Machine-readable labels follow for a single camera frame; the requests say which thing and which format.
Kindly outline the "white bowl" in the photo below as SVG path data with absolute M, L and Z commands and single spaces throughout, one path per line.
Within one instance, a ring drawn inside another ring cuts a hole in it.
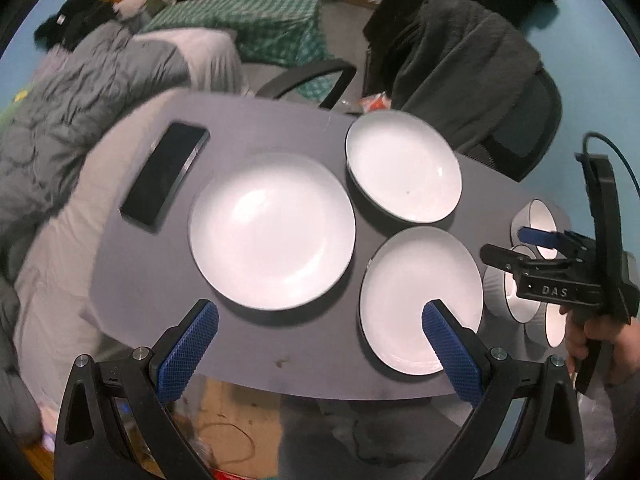
M 521 228 L 554 232 L 556 224 L 549 207 L 542 200 L 535 198 L 527 203 L 511 220 L 510 240 L 512 246 L 521 244 L 518 238 L 518 231 Z
M 535 344 L 558 348 L 565 336 L 566 315 L 557 304 L 542 304 L 534 317 L 525 324 L 525 335 Z
M 483 276 L 485 307 L 497 318 L 526 324 L 538 312 L 541 302 L 518 296 L 513 275 L 488 266 Z

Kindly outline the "white plate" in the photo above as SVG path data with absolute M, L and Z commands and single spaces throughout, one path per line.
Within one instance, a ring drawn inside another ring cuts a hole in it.
M 400 221 L 439 222 L 460 202 L 456 154 L 432 126 L 408 113 L 377 110 L 360 116 L 346 133 L 345 155 L 360 191 Z
M 253 310 L 291 310 L 341 279 L 356 219 L 344 186 L 320 162 L 267 153 L 206 184 L 190 213 L 189 243 L 222 296 Z
M 480 328 L 484 295 L 473 257 L 454 236 L 431 226 L 397 233 L 369 262 L 359 300 L 363 336 L 392 370 L 410 376 L 442 370 L 422 328 L 423 308 L 434 299 L 462 326 Z

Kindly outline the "black mesh office chair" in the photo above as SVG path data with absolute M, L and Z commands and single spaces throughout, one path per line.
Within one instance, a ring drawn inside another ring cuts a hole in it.
M 321 108 L 330 110 L 340 100 L 356 73 L 356 66 L 341 58 L 316 61 L 286 70 L 263 84 L 256 91 L 256 96 L 277 100 L 309 81 L 337 74 L 337 81 L 319 104 Z M 472 142 L 460 152 L 520 182 L 548 152 L 561 118 L 559 89 L 548 72 L 541 70 L 492 133 L 483 140 Z

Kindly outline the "dark grey fleece blanket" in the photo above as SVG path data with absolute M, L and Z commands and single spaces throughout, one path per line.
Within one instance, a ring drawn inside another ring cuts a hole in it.
M 367 94 L 427 122 L 466 153 L 511 114 L 544 64 L 524 35 L 472 0 L 424 0 L 398 32 L 369 41 Z

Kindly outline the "black smartphone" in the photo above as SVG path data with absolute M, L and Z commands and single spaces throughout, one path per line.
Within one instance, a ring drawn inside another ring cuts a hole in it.
M 206 128 L 172 122 L 154 145 L 119 207 L 122 218 L 157 233 L 194 160 L 210 138 Z

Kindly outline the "green checkered tablecloth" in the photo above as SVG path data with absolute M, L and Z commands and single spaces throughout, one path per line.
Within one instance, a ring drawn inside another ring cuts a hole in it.
M 168 6 L 142 30 L 231 30 L 245 63 L 303 66 L 332 58 L 321 0 L 188 0 Z

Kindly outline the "grey quilted duvet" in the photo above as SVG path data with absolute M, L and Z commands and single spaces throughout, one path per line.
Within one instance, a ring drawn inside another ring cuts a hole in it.
M 24 239 L 70 197 L 88 153 L 131 107 L 190 81 L 177 47 L 107 22 L 62 70 L 27 93 L 1 130 L 1 275 L 16 277 Z

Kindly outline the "white pillow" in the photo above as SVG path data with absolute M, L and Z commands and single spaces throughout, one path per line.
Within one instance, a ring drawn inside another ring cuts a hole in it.
M 234 32 L 201 27 L 177 28 L 137 34 L 134 40 L 173 44 L 188 64 L 193 89 L 239 96 L 245 96 L 250 90 L 235 47 Z

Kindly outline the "black bag on bed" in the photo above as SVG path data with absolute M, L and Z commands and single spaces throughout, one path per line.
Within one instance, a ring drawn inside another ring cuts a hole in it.
M 60 46 L 73 51 L 90 32 L 117 19 L 118 13 L 111 1 L 66 0 L 58 12 L 37 27 L 34 43 L 40 50 Z

